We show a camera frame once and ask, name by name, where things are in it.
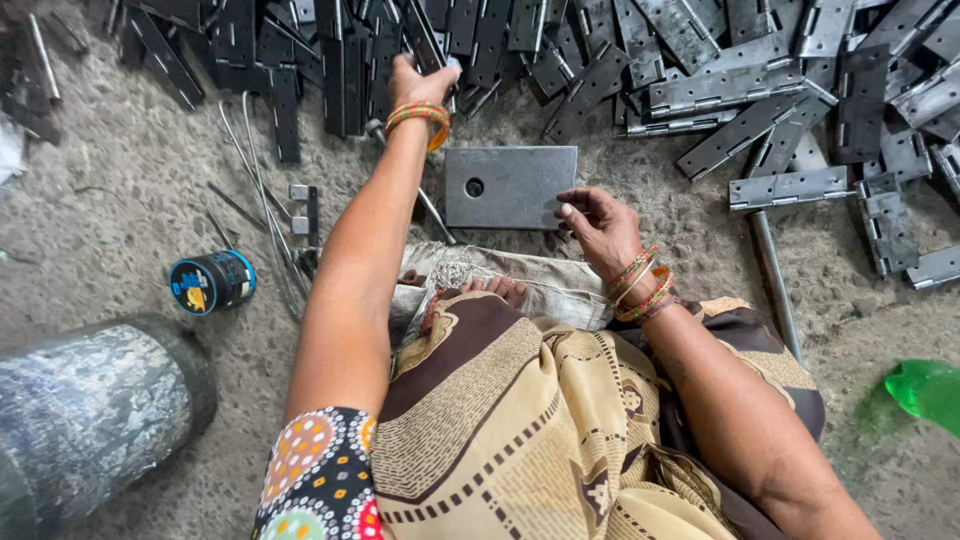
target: hammer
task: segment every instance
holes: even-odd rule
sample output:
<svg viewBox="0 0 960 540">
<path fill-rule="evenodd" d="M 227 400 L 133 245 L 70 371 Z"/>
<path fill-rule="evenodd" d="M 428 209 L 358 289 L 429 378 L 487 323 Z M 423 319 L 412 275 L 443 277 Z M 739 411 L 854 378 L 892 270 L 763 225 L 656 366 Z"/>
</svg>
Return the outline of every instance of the hammer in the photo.
<svg viewBox="0 0 960 540">
<path fill-rule="evenodd" d="M 383 134 L 383 122 L 373 119 L 370 122 L 367 122 L 367 125 L 364 126 L 364 130 L 367 132 L 367 135 L 376 139 L 380 143 L 380 148 L 387 147 L 387 137 Z M 430 198 L 426 196 L 426 193 L 423 191 L 422 187 L 417 188 L 417 198 L 420 199 L 420 203 L 426 209 L 426 213 L 430 214 L 430 217 L 437 223 L 437 226 L 440 227 L 440 230 L 444 233 L 444 242 L 447 245 L 453 246 L 456 245 L 457 239 L 453 237 L 453 234 L 450 233 L 450 230 L 444 225 L 444 219 L 440 217 L 440 213 L 437 212 L 437 207 L 433 206 L 433 203 L 430 201 Z"/>
</svg>

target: hole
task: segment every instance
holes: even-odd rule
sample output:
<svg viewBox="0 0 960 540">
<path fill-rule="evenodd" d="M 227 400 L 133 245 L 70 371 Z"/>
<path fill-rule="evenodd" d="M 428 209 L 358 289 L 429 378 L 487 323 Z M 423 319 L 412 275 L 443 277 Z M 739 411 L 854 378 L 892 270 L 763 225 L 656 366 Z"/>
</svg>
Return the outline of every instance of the hole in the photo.
<svg viewBox="0 0 960 540">
<path fill-rule="evenodd" d="M 467 191 L 468 197 L 476 199 L 480 195 L 483 195 L 483 182 L 479 178 L 471 178 L 467 180 L 467 185 L 464 189 Z"/>
</svg>

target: bangle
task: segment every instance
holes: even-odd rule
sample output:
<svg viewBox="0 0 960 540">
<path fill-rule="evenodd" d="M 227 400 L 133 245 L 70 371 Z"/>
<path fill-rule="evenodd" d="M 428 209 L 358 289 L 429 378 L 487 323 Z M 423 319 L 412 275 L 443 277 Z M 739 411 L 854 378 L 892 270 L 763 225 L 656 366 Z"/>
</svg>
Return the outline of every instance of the bangle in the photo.
<svg viewBox="0 0 960 540">
<path fill-rule="evenodd" d="M 637 283 L 639 283 L 640 280 L 643 279 L 643 276 L 646 276 L 646 275 L 647 275 L 647 272 L 649 272 L 650 269 L 654 267 L 654 259 L 656 259 L 656 258 L 657 258 L 657 254 L 654 253 L 653 256 L 650 257 L 650 262 L 647 263 L 646 268 L 644 268 L 643 271 L 640 272 L 640 273 L 636 276 L 636 279 L 633 280 L 633 281 L 630 283 L 630 286 L 627 287 L 626 290 L 624 290 L 623 292 L 621 292 L 621 293 L 620 293 L 620 296 L 616 297 L 616 300 L 613 301 L 613 306 L 614 306 L 614 307 L 619 306 L 619 305 L 620 305 L 620 301 L 623 300 L 623 298 L 624 298 L 625 296 L 627 296 L 627 294 L 629 294 L 631 290 L 634 289 L 634 286 L 635 286 Z"/>
<path fill-rule="evenodd" d="M 390 133 L 400 122 L 407 118 L 426 118 L 431 123 L 438 124 L 440 129 L 430 137 L 430 142 L 426 145 L 427 152 L 433 152 L 440 148 L 446 136 L 450 133 L 450 113 L 443 107 L 433 105 L 429 101 L 413 101 L 406 105 L 401 105 L 394 110 L 387 118 L 387 127 L 384 129 L 384 136 L 390 137 Z"/>
<path fill-rule="evenodd" d="M 635 321 L 647 311 L 651 310 L 663 300 L 666 293 L 673 286 L 673 270 L 669 266 L 663 265 L 654 269 L 654 276 L 660 278 L 660 284 L 650 298 L 646 299 L 639 306 L 630 309 L 616 308 L 616 318 L 619 321 Z"/>
<path fill-rule="evenodd" d="M 640 315 L 640 318 L 638 318 L 638 319 L 636 320 L 636 323 L 639 324 L 639 325 L 641 325 L 641 326 L 643 326 L 643 323 L 649 321 L 650 319 L 656 317 L 657 315 L 660 315 L 660 314 L 663 312 L 664 309 L 667 309 L 668 307 L 670 307 L 671 304 L 676 304 L 676 303 L 679 302 L 679 301 L 680 301 L 680 297 L 678 297 L 678 296 L 671 296 L 670 298 L 668 298 L 668 299 L 664 300 L 663 302 L 660 302 L 659 304 L 657 304 L 656 306 L 654 306 L 653 309 L 651 309 L 651 310 L 647 311 L 646 313 Z"/>
<path fill-rule="evenodd" d="M 623 286 L 623 283 L 627 281 L 627 278 L 629 278 L 630 275 L 633 274 L 637 270 L 637 268 L 640 267 L 641 264 L 643 264 L 648 259 L 652 258 L 656 253 L 657 253 L 657 244 L 650 244 L 649 246 L 647 246 L 647 249 L 640 252 L 640 255 L 636 256 L 636 258 L 630 264 L 630 266 L 627 266 L 627 269 L 624 270 L 623 273 L 620 274 L 620 277 L 618 277 L 613 282 L 613 286 L 610 287 L 610 290 L 607 291 L 607 298 L 612 299 L 613 297 L 615 297 L 617 291 L 619 291 L 620 287 Z"/>
</svg>

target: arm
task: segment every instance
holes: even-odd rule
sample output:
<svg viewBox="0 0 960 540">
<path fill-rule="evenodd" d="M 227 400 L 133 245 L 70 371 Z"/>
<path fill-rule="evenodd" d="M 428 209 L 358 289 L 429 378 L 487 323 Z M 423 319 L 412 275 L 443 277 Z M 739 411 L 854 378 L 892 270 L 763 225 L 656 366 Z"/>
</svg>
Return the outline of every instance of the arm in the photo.
<svg viewBox="0 0 960 540">
<path fill-rule="evenodd" d="M 410 57 L 394 59 L 396 105 L 441 103 L 460 70 L 422 77 Z M 324 245 L 300 326 L 284 423 L 329 405 L 379 414 L 387 395 L 387 317 L 417 200 L 429 138 L 426 119 L 401 122 L 373 174 Z"/>
<path fill-rule="evenodd" d="M 558 210 L 604 282 L 640 253 L 637 215 L 597 188 L 558 196 Z M 657 286 L 648 273 L 624 300 Z M 796 538 L 879 538 L 783 398 L 674 304 L 643 331 L 677 387 L 704 461 Z"/>
</svg>

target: hand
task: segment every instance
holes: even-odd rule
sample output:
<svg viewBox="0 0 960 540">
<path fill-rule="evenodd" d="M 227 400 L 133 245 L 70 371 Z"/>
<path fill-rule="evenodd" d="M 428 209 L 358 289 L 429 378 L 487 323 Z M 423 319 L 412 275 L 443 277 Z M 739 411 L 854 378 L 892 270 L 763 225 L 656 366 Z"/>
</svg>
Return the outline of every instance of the hand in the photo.
<svg viewBox="0 0 960 540">
<path fill-rule="evenodd" d="M 573 232 L 594 271 L 613 283 L 643 251 L 636 211 L 599 187 L 574 187 L 557 200 L 564 203 L 554 214 L 564 220 L 560 228 Z"/>
<path fill-rule="evenodd" d="M 423 77 L 414 69 L 413 55 L 394 57 L 394 76 L 388 88 L 394 98 L 394 109 L 412 101 L 426 100 L 433 105 L 442 105 L 446 91 L 460 79 L 460 68 L 447 66 L 436 73 Z"/>
</svg>

